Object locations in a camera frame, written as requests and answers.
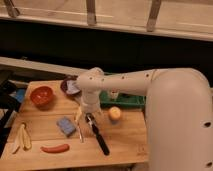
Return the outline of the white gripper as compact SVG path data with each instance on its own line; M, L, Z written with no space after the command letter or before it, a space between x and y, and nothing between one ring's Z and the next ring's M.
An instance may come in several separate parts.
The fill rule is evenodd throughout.
M94 113L94 112L100 111L100 100L97 95L83 94L81 97L81 104L82 104L82 110L81 110L81 106L79 106L74 118L76 123L79 123L83 112Z

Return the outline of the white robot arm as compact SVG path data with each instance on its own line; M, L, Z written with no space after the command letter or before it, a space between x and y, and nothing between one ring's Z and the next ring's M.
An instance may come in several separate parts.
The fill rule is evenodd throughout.
M84 113L100 108L99 92L146 98L149 171L213 171L213 97L192 68L106 75L99 68L77 78Z

